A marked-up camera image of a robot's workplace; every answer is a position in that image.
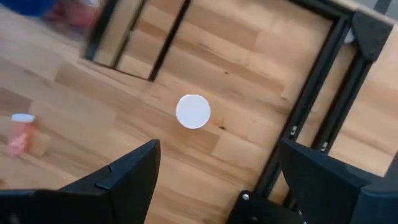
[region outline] white circle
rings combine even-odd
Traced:
[[[182,126],[200,128],[207,123],[211,110],[207,100],[200,95],[185,95],[177,104],[175,115]]]

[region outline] wood grain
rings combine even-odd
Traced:
[[[126,70],[149,73],[180,3],[150,1],[127,47]],[[122,25],[112,29],[121,33]],[[79,41],[1,9],[0,188],[56,189],[159,138],[159,181],[146,223],[224,223],[239,191],[254,187],[330,26],[284,0],[194,0],[149,83],[80,59]],[[108,44],[120,43],[109,36]],[[396,27],[330,153],[379,175],[398,144],[397,51]],[[352,46],[339,53],[302,144],[311,143],[354,53]],[[210,103],[201,129],[175,118],[186,94]],[[37,116],[36,154],[5,153],[16,111]],[[270,199],[281,202],[287,190],[280,176]]]
[[[123,40],[129,35],[132,18],[141,2],[142,0],[119,0],[116,3],[95,53],[95,62],[108,66],[114,63]]]

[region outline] white bottle cap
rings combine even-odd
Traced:
[[[177,104],[175,115],[182,126],[189,129],[200,128],[210,119],[210,105],[200,95],[185,95]]]
[[[35,116],[31,114],[13,114],[11,116],[11,121],[20,123],[31,123],[35,120]]]

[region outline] metal bolt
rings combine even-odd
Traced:
[[[297,131],[297,126],[294,126],[292,128],[292,131],[290,132],[290,135],[293,136],[296,133],[296,131]]]
[[[244,195],[242,195],[242,198],[243,198],[243,200],[249,200],[249,195],[248,194],[244,194]]]
[[[250,221],[251,221],[251,223],[256,223],[257,222],[257,217],[251,217]]]
[[[321,148],[321,152],[325,152],[326,151],[326,147],[328,147],[328,143],[324,142]]]

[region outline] blue object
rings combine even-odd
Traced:
[[[0,0],[14,12],[25,16],[43,16],[55,4],[55,0]]]

